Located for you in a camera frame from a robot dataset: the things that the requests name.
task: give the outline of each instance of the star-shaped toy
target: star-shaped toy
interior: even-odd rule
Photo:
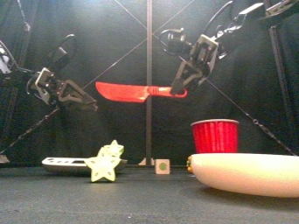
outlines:
[[[125,152],[125,146],[118,144],[115,140],[111,145],[101,148],[97,157],[85,160],[86,165],[91,169],[91,182],[103,178],[115,181],[115,168],[121,162],[121,155]]]
[[[121,155],[125,152],[125,146],[118,144],[118,140],[114,140],[111,144],[102,147],[101,152],[106,153],[111,157],[121,158]]]

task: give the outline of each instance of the red cup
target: red cup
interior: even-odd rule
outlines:
[[[191,124],[197,153],[236,153],[240,150],[240,122],[213,119]]]

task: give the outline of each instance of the black mat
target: black mat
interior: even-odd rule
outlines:
[[[185,169],[126,168],[117,182],[0,169],[2,223],[298,223],[299,199],[224,192]]]

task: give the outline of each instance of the large white bowl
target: large white bowl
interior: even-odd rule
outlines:
[[[299,157],[249,153],[194,154],[191,169],[205,185],[221,190],[299,197]]]

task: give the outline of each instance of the small white cube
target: small white cube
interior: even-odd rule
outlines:
[[[154,169],[157,174],[170,174],[171,173],[170,159],[157,159],[154,161]]]

